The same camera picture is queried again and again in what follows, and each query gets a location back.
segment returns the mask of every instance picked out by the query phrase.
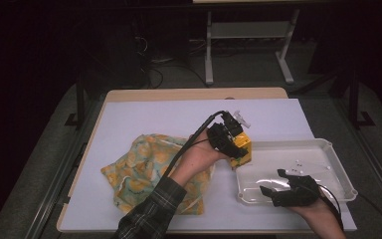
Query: dark floor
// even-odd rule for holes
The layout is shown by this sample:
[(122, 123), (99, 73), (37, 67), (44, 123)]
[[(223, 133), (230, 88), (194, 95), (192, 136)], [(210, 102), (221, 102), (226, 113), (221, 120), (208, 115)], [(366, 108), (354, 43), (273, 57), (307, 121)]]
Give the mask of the dark floor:
[[(319, 75), (307, 73), (315, 43), (292, 43), (286, 60), (294, 76), (292, 86), (285, 84), (274, 51), (279, 43), (259, 42), (254, 49), (222, 52), (214, 58), (215, 84), (213, 88), (230, 87), (283, 87), (289, 93), (317, 79)], [(204, 76), (202, 54), (190, 58), (189, 67), (181, 62), (154, 65), (150, 80), (160, 89), (205, 88), (199, 76)], [(377, 174), (376, 159), (382, 167), (382, 107), (372, 90), (360, 86), (359, 110), (368, 112), (375, 122), (373, 126), (355, 129), (347, 120), (348, 92), (340, 98), (328, 94), (333, 80), (304, 95), (289, 95), (297, 98), (306, 115), (315, 137), (333, 142), (354, 187), (372, 200), (382, 210), (382, 175)], [(78, 154), (88, 142), (104, 96), (99, 100), (88, 100), (86, 121), (80, 128), (66, 126), (70, 114), (77, 112), (76, 89), (70, 88), (61, 99), (51, 116), (46, 129), (36, 144), (24, 170), (0, 214), (0, 238), (108, 238), (110, 233), (60, 233), (56, 221), (60, 215), (64, 198), (77, 171)], [(67, 171), (59, 174), (67, 161)], [(361, 196), (348, 203), (358, 227), (347, 232), (348, 238), (382, 238), (382, 218)], [(315, 238), (313, 235), (273, 235), (277, 238)], [(177, 236), (168, 238), (262, 238), (261, 235)]]

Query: floral cloth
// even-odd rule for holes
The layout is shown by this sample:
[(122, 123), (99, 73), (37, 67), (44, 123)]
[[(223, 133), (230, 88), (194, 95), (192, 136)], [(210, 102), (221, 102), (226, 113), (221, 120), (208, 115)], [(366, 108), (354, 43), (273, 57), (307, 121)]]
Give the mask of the floral cloth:
[[(113, 203), (116, 207), (127, 213), (144, 201), (186, 140), (162, 134), (141, 135), (132, 143), (128, 153), (102, 168), (101, 173), (113, 188)], [(204, 212), (202, 196), (213, 171), (214, 166), (195, 175), (187, 183), (187, 194), (176, 214), (199, 215)]]

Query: sleeve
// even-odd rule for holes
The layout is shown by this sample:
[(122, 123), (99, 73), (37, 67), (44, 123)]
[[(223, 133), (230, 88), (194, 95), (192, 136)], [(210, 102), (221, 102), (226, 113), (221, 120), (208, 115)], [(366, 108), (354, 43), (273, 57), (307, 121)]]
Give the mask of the sleeve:
[(171, 178), (162, 178), (153, 192), (122, 217), (112, 239), (163, 238), (186, 190)]

